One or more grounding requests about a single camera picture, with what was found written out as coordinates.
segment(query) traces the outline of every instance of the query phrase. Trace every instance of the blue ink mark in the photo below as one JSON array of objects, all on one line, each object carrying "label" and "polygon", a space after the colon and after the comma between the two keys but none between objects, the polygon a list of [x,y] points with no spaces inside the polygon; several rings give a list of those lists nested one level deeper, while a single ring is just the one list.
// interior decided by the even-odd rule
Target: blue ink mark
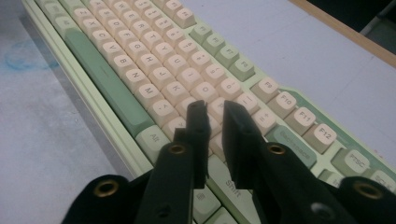
[{"label": "blue ink mark", "polygon": [[32,70],[32,69],[51,69],[59,66],[58,62],[50,56],[49,62],[42,57],[39,49],[47,49],[42,41],[37,41],[37,45],[33,40],[22,41],[14,44],[5,55],[6,65],[14,70]]}]

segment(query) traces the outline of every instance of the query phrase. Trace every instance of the space bar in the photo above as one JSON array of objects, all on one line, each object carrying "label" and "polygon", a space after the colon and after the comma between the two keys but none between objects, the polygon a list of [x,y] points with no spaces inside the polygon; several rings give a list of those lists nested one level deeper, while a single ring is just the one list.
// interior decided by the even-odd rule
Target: space bar
[{"label": "space bar", "polygon": [[64,42],[78,59],[96,88],[135,138],[154,121],[108,65],[91,40],[80,31],[68,32]]}]

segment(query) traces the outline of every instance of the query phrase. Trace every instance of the light green keycap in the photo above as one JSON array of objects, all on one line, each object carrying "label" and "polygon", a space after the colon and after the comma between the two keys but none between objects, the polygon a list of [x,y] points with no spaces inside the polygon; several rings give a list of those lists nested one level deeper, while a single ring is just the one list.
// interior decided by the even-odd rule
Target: light green keycap
[{"label": "light green keycap", "polygon": [[211,34],[213,34],[212,28],[207,24],[200,22],[194,26],[190,36],[201,45]]},{"label": "light green keycap", "polygon": [[133,137],[154,125],[154,121],[146,110],[134,98],[87,36],[82,32],[67,32],[64,42],[73,51],[96,88]]},{"label": "light green keycap", "polygon": [[219,209],[219,211],[211,217],[206,224],[237,224],[235,219],[227,212],[227,210],[223,207]]},{"label": "light green keycap", "polygon": [[192,215],[197,223],[204,223],[220,207],[221,203],[207,186],[194,190]]},{"label": "light green keycap", "polygon": [[270,142],[278,142],[289,147],[308,168],[317,161],[317,154],[285,126],[277,126],[265,137]]},{"label": "light green keycap", "polygon": [[362,175],[370,167],[370,161],[358,150],[342,148],[332,158],[332,165],[345,176]]},{"label": "light green keycap", "polygon": [[336,188],[340,187],[341,180],[343,180],[341,175],[328,170],[324,170],[318,178]]},{"label": "light green keycap", "polygon": [[239,223],[260,223],[251,193],[235,187],[227,166],[216,155],[209,157],[208,168],[210,178],[206,184],[235,219]]},{"label": "light green keycap", "polygon": [[56,18],[53,26],[63,39],[67,32],[70,32],[71,30],[79,31],[78,25],[69,16],[62,16]]},{"label": "light green keycap", "polygon": [[255,74],[253,62],[245,56],[241,56],[236,60],[229,70],[240,81],[245,81]]},{"label": "light green keycap", "polygon": [[229,68],[239,59],[239,50],[232,45],[226,45],[216,54],[215,58],[224,67]]},{"label": "light green keycap", "polygon": [[46,5],[47,3],[57,3],[56,0],[35,0],[35,2],[36,2],[41,8],[43,8],[44,5]]},{"label": "light green keycap", "polygon": [[146,153],[151,163],[155,163],[161,148],[170,142],[157,125],[153,125],[142,131],[137,135],[135,140]]},{"label": "light green keycap", "polygon": [[73,14],[73,11],[76,8],[85,7],[80,0],[59,0],[59,2],[64,6],[64,9],[66,9],[69,14]]},{"label": "light green keycap", "polygon": [[47,3],[41,9],[51,22],[54,22],[57,17],[68,16],[66,10],[59,3]]},{"label": "light green keycap", "polygon": [[207,37],[207,39],[202,44],[202,47],[207,50],[212,56],[215,56],[219,50],[225,46],[224,38],[218,33],[214,33]]},{"label": "light green keycap", "polygon": [[369,169],[364,172],[363,176],[374,180],[375,182],[383,185],[385,188],[394,192],[396,190],[396,182],[385,172],[377,169]]}]

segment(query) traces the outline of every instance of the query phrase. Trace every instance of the table surface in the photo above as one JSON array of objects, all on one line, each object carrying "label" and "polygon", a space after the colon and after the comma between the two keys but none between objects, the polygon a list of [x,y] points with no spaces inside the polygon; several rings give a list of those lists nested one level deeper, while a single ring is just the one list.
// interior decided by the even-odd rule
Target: table surface
[{"label": "table surface", "polygon": [[[270,77],[396,167],[396,69],[287,0],[184,0]],[[0,2],[0,223],[57,223],[99,175],[132,179],[28,20]]]}]

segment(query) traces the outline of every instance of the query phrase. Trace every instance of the mechanical keyboard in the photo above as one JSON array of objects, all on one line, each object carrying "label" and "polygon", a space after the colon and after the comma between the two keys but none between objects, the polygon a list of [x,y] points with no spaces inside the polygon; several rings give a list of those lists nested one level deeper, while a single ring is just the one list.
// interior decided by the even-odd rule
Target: mechanical keyboard
[{"label": "mechanical keyboard", "polygon": [[150,170],[195,100],[212,128],[195,223],[260,223],[221,146],[224,100],[243,105],[268,141],[320,180],[362,175],[396,192],[395,171],[298,91],[268,77],[177,0],[22,0],[36,29],[134,176]]}]

